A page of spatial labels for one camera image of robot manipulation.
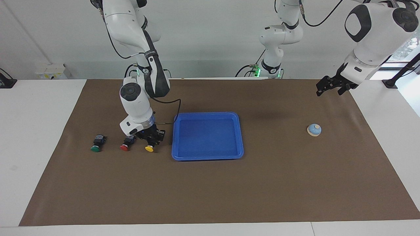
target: brown mat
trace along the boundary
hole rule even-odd
[[[121,80],[89,80],[20,225],[420,219],[350,93],[316,97],[316,82],[172,81],[164,100],[181,97],[181,112],[236,112],[245,149],[239,160],[182,163],[172,126],[159,126],[156,153],[142,140],[121,151]],[[151,103],[158,122],[176,113]],[[97,134],[108,140],[93,153]]]

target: red cap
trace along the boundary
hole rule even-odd
[[[128,152],[128,150],[129,150],[129,147],[125,144],[121,145],[120,148],[121,148],[121,150],[123,150],[125,152]]]

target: white wall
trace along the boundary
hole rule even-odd
[[[261,54],[260,30],[280,23],[273,2],[149,0],[144,12],[161,29],[162,39],[155,46],[174,77],[226,77],[255,63]],[[306,1],[308,21],[320,22],[337,2]],[[286,78],[335,74],[355,46],[344,31],[344,21],[357,4],[344,1],[317,28],[302,22],[303,40],[283,47]],[[89,0],[0,0],[0,22],[0,66],[18,79],[35,79],[35,64],[46,61],[65,63],[78,79],[120,78],[133,62],[114,53]],[[123,46],[117,49],[132,54]]]

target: black stand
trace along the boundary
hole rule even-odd
[[[392,79],[382,80],[382,83],[385,87],[389,89],[397,89],[398,87],[395,85],[396,81],[401,78],[407,71],[410,70],[418,61],[420,61],[420,53],[417,54],[409,63],[405,65],[403,69],[401,69]]]
[[[17,79],[8,79],[0,73],[0,89],[11,89],[17,81]]]

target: blue round object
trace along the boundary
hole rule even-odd
[[[318,124],[312,124],[312,125],[308,126],[307,131],[308,131],[308,133],[310,135],[312,135],[314,137],[317,137],[317,136],[319,136],[321,134],[322,129],[321,129],[321,126],[320,125],[318,125]]]

